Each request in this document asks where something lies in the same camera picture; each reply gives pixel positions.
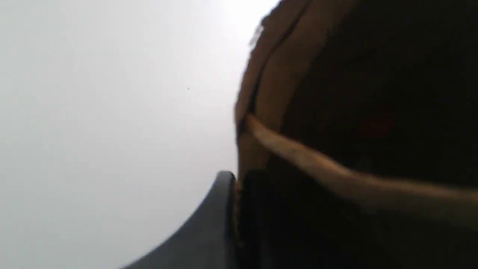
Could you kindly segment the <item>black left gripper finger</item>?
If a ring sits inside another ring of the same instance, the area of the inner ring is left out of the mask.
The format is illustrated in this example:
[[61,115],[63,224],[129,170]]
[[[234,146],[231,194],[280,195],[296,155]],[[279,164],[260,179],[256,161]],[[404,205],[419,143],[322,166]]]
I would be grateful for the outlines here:
[[194,213],[164,243],[128,269],[237,269],[232,227],[236,179],[220,171]]

